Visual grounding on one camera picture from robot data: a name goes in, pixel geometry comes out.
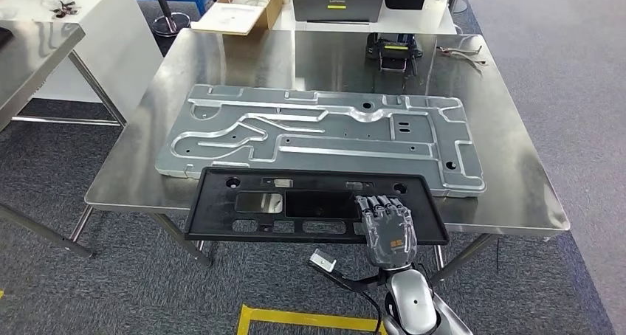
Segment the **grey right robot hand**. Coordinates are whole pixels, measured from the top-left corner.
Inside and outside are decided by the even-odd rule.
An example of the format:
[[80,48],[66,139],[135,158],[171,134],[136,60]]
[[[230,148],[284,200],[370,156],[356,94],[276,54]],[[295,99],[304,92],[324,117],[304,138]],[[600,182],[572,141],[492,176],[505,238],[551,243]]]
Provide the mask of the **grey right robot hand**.
[[409,266],[417,252],[410,209],[395,196],[356,196],[355,202],[360,210],[371,264],[386,270]]

